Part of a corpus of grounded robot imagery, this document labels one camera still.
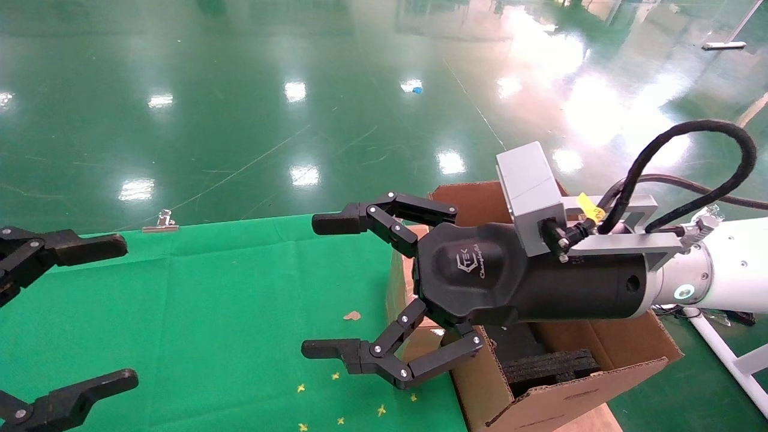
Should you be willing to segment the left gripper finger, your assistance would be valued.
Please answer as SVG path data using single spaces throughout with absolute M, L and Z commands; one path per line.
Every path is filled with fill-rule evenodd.
M 66 431 L 74 429 L 84 424 L 96 402 L 130 391 L 137 386 L 137 372 L 126 368 L 50 391 L 30 404 L 2 391 L 1 430 Z
M 74 267 L 126 254 L 126 240 L 118 233 L 82 238 L 71 229 L 37 233 L 2 227 L 1 306 L 53 267 Z

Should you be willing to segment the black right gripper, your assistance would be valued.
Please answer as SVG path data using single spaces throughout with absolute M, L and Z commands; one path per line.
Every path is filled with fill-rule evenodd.
M 401 255 L 415 258 L 413 300 L 374 341 L 309 340 L 308 359 L 338 359 L 349 374 L 376 374 L 400 390 L 456 368 L 483 348 L 471 325 L 625 319 L 648 308 L 641 254 L 530 257 L 512 224 L 454 224 L 454 205 L 389 192 L 340 212 L 313 214 L 317 235 L 372 232 Z M 434 227 L 419 239 L 403 221 Z M 456 341 L 404 362 L 396 351 L 425 317 L 458 334 Z

